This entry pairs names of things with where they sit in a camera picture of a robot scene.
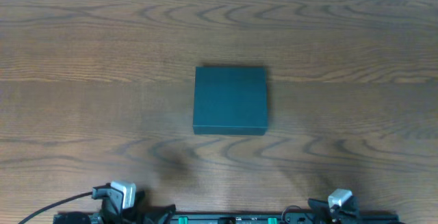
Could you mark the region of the dark green box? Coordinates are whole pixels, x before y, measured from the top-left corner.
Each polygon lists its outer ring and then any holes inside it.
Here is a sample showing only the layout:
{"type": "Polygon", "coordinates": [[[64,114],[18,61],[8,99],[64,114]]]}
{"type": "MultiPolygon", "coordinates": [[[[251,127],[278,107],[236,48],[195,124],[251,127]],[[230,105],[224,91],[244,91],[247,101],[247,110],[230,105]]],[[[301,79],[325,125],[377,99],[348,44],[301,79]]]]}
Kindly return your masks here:
{"type": "Polygon", "coordinates": [[[263,136],[268,130],[265,69],[196,67],[192,127],[198,135],[263,136]]]}

